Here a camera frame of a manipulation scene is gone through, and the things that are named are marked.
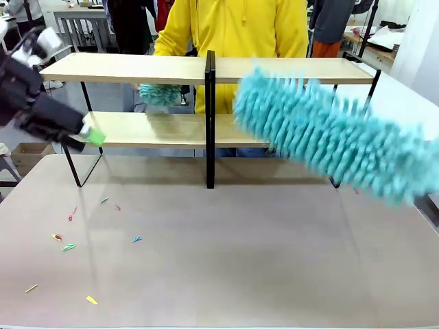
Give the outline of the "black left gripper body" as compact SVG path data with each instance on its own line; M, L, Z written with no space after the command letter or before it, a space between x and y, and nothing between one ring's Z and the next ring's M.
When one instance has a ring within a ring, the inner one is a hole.
M33 106L43 90L39 72L12 57L1 61L1 127L19 116L19 127L44 127Z

